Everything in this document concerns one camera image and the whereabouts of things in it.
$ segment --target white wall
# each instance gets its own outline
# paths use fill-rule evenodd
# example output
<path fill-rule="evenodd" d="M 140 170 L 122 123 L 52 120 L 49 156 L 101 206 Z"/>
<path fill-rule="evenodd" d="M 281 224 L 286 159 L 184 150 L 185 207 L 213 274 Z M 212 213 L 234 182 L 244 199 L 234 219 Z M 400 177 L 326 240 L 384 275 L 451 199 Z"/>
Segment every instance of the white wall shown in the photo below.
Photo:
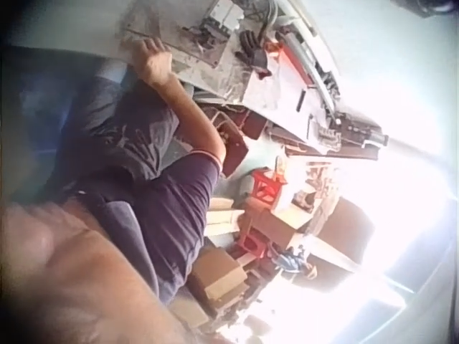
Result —
<path fill-rule="evenodd" d="M 455 164 L 458 18 L 421 19 L 390 0 L 299 0 L 344 78 L 346 99 L 394 138 Z"/>

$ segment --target brown box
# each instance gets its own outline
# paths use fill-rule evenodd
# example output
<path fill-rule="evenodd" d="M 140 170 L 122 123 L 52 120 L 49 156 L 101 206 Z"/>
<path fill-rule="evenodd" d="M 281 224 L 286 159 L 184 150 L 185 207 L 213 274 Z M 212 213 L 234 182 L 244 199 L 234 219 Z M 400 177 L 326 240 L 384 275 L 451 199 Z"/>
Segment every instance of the brown box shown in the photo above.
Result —
<path fill-rule="evenodd" d="M 168 309 L 190 328 L 197 328 L 209 321 L 209 316 L 185 287 L 179 289 Z"/>
<path fill-rule="evenodd" d="M 269 210 L 251 211 L 252 227 L 263 233 L 270 241 L 275 242 L 281 249 L 296 246 L 302 234 L 286 224 Z"/>
<path fill-rule="evenodd" d="M 189 283 L 210 300 L 218 300 L 247 279 L 244 269 L 222 248 L 208 249 L 193 264 Z"/>
<path fill-rule="evenodd" d="M 249 289 L 249 286 L 244 282 L 236 288 L 231 289 L 225 295 L 221 296 L 218 300 L 210 300 L 209 305 L 216 312 L 220 313 L 223 310 L 233 306 L 236 302 L 242 299 L 244 293 Z"/>

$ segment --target person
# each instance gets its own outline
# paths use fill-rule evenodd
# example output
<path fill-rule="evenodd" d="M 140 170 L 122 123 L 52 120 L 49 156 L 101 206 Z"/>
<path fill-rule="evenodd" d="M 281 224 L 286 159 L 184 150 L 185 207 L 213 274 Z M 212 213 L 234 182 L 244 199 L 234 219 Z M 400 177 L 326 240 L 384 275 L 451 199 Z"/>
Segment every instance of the person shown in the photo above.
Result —
<path fill-rule="evenodd" d="M 5 300 L 44 343 L 195 343 L 165 305 L 203 245 L 225 146 L 161 40 L 131 51 L 133 89 L 107 61 L 74 99 L 40 202 L 3 211 Z M 179 125 L 193 151 L 161 171 Z"/>

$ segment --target clutter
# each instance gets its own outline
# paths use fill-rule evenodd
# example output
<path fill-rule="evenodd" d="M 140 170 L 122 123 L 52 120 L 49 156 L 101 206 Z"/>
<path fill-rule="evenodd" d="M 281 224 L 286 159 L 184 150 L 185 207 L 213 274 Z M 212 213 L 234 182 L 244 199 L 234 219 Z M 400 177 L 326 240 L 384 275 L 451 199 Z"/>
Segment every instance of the clutter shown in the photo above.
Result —
<path fill-rule="evenodd" d="M 239 35 L 242 52 L 236 52 L 235 56 L 251 67 L 260 80 L 272 76 L 268 69 L 268 55 L 255 36 L 254 31 L 246 30 Z"/>

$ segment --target short sleeve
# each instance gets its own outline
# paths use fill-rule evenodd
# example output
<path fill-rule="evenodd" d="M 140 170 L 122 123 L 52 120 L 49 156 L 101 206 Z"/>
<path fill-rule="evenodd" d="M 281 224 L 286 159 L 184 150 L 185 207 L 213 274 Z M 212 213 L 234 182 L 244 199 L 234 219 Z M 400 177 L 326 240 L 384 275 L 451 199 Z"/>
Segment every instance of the short sleeve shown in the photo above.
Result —
<path fill-rule="evenodd" d="M 203 245 L 219 171 L 213 157 L 190 153 L 138 190 L 134 211 L 165 303 L 184 285 Z"/>

